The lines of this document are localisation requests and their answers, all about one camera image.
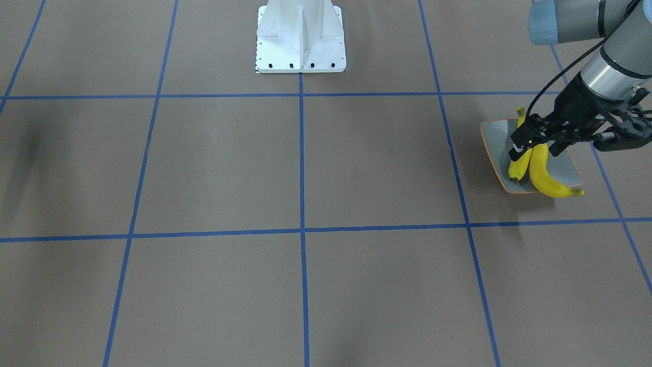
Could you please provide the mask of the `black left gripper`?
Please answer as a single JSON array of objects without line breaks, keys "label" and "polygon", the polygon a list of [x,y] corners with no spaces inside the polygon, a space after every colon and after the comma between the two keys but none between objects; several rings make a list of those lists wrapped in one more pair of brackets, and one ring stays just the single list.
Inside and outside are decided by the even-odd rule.
[{"label": "black left gripper", "polygon": [[593,142],[598,151],[636,149],[650,143],[650,111],[639,103],[647,97],[639,88],[622,100],[595,94],[580,75],[575,76],[556,98],[553,116],[520,116],[510,135],[510,153],[526,153],[547,144],[552,156],[559,156],[577,142]]}]

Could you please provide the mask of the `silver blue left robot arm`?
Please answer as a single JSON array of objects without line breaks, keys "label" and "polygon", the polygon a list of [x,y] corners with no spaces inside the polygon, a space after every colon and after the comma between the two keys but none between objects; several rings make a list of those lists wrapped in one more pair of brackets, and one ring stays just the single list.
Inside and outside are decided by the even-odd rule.
[{"label": "silver blue left robot arm", "polygon": [[651,75],[650,1],[537,1],[528,32],[536,45],[599,43],[583,54],[586,65],[556,97],[551,113],[527,111],[510,137],[513,161],[547,142],[552,156],[578,142],[599,151],[650,143],[650,111],[640,106]]}]

